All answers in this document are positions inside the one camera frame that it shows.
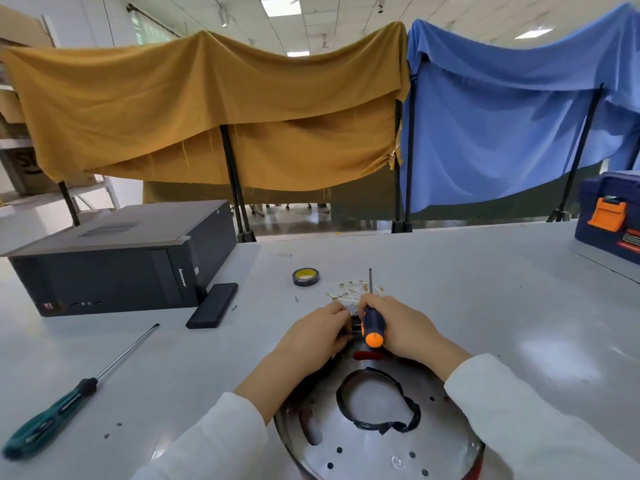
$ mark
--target silver metal disc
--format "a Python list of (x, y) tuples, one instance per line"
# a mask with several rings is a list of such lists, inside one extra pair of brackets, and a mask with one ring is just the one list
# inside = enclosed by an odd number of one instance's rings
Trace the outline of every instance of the silver metal disc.
[[(379, 353), (383, 358), (354, 359), (354, 353), (361, 358), (362, 352)], [(420, 423), (414, 430), (400, 433), (389, 429), (381, 435), (357, 428), (340, 412), (337, 389), (350, 373), (366, 367), (389, 374), (401, 384), (404, 396), (420, 405)], [(345, 396), (348, 393), (349, 412), (357, 420), (405, 424), (411, 420), (411, 411), (391, 381), (356, 374), (343, 389)], [(373, 351), (362, 336), (356, 336), (339, 356), (309, 376), (274, 420), (293, 460), (320, 480), (416, 480), (427, 476), (462, 480), (484, 451), (484, 444), (432, 371), (384, 349)], [(308, 436), (316, 445), (310, 444)]]

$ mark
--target floor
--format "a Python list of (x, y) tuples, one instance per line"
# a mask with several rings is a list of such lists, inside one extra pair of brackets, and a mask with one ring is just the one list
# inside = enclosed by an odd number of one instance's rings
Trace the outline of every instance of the floor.
[[(341, 221), (332, 222), (331, 213), (318, 213), (316, 204), (292, 203), (289, 210), (284, 205), (269, 208), (263, 206), (264, 217), (252, 214), (246, 206), (247, 217), (258, 241), (276, 239), (304, 239), (344, 235), (391, 233), (391, 221)], [(512, 222), (544, 221), (546, 217), (527, 219), (472, 220), (472, 221), (413, 221), (414, 229), (461, 227), (473, 225), (507, 224)]]

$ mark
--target black tape ring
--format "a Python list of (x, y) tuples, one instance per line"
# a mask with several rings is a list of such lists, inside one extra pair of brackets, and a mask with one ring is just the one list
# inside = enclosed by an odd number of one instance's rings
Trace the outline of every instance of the black tape ring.
[(320, 281), (320, 272), (313, 267), (301, 267), (291, 277), (295, 286), (313, 286)]
[[(406, 403), (407, 406), (409, 406), (409, 409), (413, 412), (413, 417), (411, 418), (411, 421), (409, 421), (409, 424), (405, 424), (400, 421), (389, 421), (386, 423), (372, 424), (364, 421), (359, 421), (353, 417), (353, 415), (351, 414), (351, 412), (347, 408), (347, 405), (344, 402), (344, 398), (342, 396), (342, 390), (344, 389), (344, 385), (347, 384), (347, 382), (349, 382), (351, 379), (353, 379), (354, 376), (363, 374), (365, 372), (372, 372), (374, 374), (379, 374), (385, 379), (388, 379), (391, 382), (393, 382), (393, 384), (398, 388), (400, 395), (403, 397), (404, 402)], [(373, 367), (367, 367), (366, 369), (359, 369), (357, 371), (350, 373), (347, 377), (345, 377), (345, 379), (342, 381), (342, 384), (340, 384), (340, 387), (338, 387), (338, 390), (335, 392), (335, 398), (336, 398), (336, 401), (338, 402), (338, 408), (340, 409), (340, 412), (343, 414), (345, 418), (347, 418), (349, 421), (354, 423), (354, 425), (356, 425), (356, 428), (366, 429), (368, 431), (378, 431), (381, 435), (384, 435), (391, 428), (395, 429), (400, 433), (408, 433), (412, 429), (415, 429), (418, 427), (418, 424), (420, 424), (420, 419), (422, 418), (422, 413), (420, 412), (420, 405), (414, 403), (413, 400), (411, 400), (411, 398), (404, 395), (400, 382), (393, 379), (393, 377), (391, 377), (388, 373), (380, 371), (378, 369), (374, 369)]]

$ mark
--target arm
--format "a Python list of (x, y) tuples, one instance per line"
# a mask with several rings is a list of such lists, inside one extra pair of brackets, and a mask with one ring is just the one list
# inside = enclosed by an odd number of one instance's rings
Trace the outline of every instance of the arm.
[(555, 410), (491, 355), (471, 355), (395, 298), (364, 295), (387, 323), (385, 347), (425, 364), (516, 480), (640, 479), (640, 465), (584, 421)]
[(297, 321), (236, 388), (132, 480), (243, 480), (267, 443), (265, 425), (304, 377), (344, 348), (351, 315), (338, 302)]

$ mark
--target lenovo logo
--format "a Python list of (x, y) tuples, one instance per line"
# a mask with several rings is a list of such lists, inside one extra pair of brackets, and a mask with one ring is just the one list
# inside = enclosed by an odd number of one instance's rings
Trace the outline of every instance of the lenovo logo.
[(184, 274), (182, 273), (181, 268), (178, 268), (178, 273), (180, 273), (180, 279), (182, 280), (182, 286), (186, 287), (187, 283), (184, 281)]

